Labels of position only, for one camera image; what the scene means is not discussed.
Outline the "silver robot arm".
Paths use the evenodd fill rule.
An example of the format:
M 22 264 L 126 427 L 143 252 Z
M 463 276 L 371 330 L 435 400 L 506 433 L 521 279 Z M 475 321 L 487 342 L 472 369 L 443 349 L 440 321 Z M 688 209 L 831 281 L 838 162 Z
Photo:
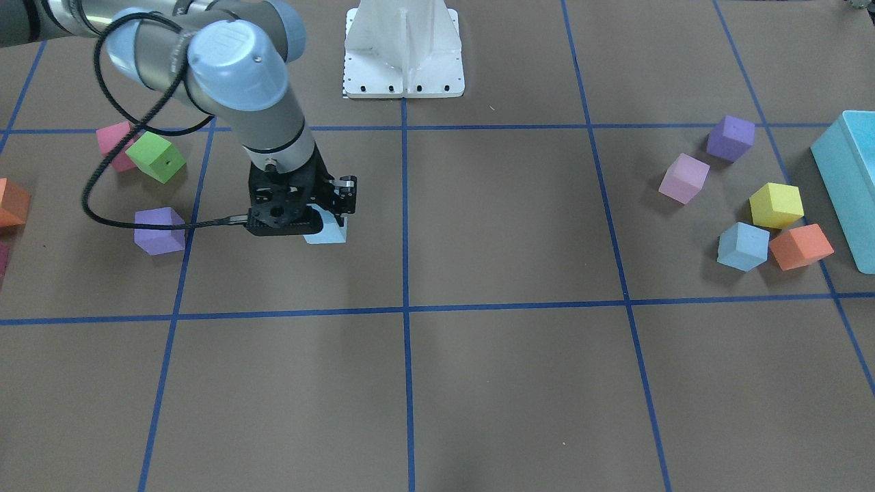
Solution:
M 243 215 L 160 226 L 192 230 L 241 225 L 254 236 L 303 236 L 344 243 L 357 180 L 326 170 L 288 78 L 306 50 L 306 28 L 284 1 L 3 1 L 2 47 L 65 36 L 96 38 L 101 55 L 132 81 L 161 93 L 135 132 L 175 97 L 229 125 L 250 159 L 250 208 Z

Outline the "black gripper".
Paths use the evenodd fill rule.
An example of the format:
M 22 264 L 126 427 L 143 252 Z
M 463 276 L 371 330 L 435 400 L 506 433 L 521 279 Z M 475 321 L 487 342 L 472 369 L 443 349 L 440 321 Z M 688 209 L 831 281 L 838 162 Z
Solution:
M 272 163 L 261 169 L 250 165 L 250 208 L 245 228 L 254 236 L 304 236 L 322 228 L 319 214 L 309 205 L 328 210 L 343 225 L 355 213 L 357 176 L 335 178 L 326 169 L 318 149 L 300 168 L 279 172 Z

